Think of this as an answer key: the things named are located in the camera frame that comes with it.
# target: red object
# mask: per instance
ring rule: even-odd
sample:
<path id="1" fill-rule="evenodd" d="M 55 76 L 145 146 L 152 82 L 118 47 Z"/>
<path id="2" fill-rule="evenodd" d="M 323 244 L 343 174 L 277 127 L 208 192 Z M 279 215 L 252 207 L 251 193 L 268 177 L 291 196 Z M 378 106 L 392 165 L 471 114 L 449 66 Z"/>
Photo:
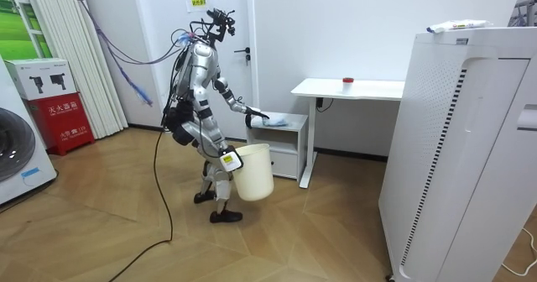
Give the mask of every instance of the red object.
<path id="1" fill-rule="evenodd" d="M 26 101 L 48 151 L 65 155 L 95 139 L 78 93 Z"/>

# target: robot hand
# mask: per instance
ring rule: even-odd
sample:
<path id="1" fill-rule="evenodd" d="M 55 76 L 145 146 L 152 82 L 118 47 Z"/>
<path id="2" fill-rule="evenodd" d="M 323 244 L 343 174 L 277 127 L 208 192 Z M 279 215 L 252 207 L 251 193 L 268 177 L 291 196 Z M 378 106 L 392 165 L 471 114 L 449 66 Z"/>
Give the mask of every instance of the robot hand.
<path id="1" fill-rule="evenodd" d="M 257 109 L 253 110 L 251 107 L 246 107 L 246 112 L 244 114 L 246 114 L 244 122 L 248 128 L 252 128 L 252 115 L 259 116 L 261 118 L 270 118 L 268 115 L 262 114 L 260 111 L 257 111 Z"/>

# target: white bucket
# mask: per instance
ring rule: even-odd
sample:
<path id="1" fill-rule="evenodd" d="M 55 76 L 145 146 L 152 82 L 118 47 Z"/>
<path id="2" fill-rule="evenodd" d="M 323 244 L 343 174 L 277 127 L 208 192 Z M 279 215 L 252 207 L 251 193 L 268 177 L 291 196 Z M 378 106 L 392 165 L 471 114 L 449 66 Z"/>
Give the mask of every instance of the white bucket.
<path id="1" fill-rule="evenodd" d="M 238 195 L 244 201 L 258 201 L 274 190 L 272 164 L 268 144 L 251 144 L 237 148 L 244 166 L 233 171 Z"/>

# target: air purifier vent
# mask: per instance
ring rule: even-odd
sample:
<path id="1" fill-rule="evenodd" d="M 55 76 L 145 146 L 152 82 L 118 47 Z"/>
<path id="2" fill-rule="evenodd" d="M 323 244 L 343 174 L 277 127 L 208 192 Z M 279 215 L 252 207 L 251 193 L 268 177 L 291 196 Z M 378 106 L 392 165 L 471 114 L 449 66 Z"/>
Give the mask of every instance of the air purifier vent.
<path id="1" fill-rule="evenodd" d="M 404 266 L 404 264 L 406 263 L 406 259 L 407 259 L 408 255 L 409 255 L 409 251 L 410 251 L 410 246 L 412 245 L 412 241 L 414 240 L 414 235 L 415 235 L 415 232 L 416 232 L 416 228 L 418 227 L 418 222 L 420 221 L 420 217 L 421 217 L 421 212 L 423 211 L 423 207 L 425 205 L 425 199 L 427 198 L 427 194 L 429 193 L 430 183 L 431 183 L 431 181 L 433 179 L 433 175 L 435 173 L 436 164 L 438 162 L 438 158 L 440 157 L 440 154 L 441 154 L 441 151 L 442 151 L 442 146 L 444 145 L 444 141 L 446 140 L 447 130 L 449 129 L 449 126 L 450 126 L 450 123 L 451 123 L 451 118 L 453 117 L 453 112 L 455 111 L 456 102 L 457 102 L 457 100 L 459 98 L 459 95 L 461 94 L 462 83 L 464 82 L 464 78 L 466 76 L 466 73 L 467 73 L 466 69 L 461 70 L 461 74 L 459 76 L 459 81 L 456 83 L 456 88 L 455 88 L 455 91 L 453 92 L 453 97 L 451 98 L 450 109 L 449 109 L 449 111 L 447 113 L 446 121 L 444 122 L 444 126 L 443 126 L 443 129 L 442 129 L 442 133 L 440 135 L 440 139 L 438 141 L 438 144 L 436 145 L 435 157 L 433 158 L 433 161 L 432 161 L 432 163 L 430 165 L 429 173 L 427 175 L 427 180 L 425 182 L 425 186 L 424 186 L 423 192 L 421 194 L 421 198 L 420 198 L 420 203 L 418 205 L 418 210 L 417 210 L 416 215 L 414 217 L 414 221 L 412 222 L 412 228 L 410 229 L 410 235 L 409 235 L 409 238 L 407 240 L 406 246 L 404 248 L 404 255 L 403 255 L 403 258 L 401 259 L 401 265 L 402 266 Z"/>

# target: cabinet drawer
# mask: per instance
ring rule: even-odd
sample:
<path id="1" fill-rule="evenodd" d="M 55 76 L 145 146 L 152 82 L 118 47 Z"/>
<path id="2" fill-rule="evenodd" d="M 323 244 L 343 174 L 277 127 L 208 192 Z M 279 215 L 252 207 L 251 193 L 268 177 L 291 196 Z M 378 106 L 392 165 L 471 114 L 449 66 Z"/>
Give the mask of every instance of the cabinet drawer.
<path id="1" fill-rule="evenodd" d="M 270 151 L 270 159 L 274 163 L 272 165 L 272 172 L 274 175 L 288 178 L 297 178 L 297 155 Z"/>

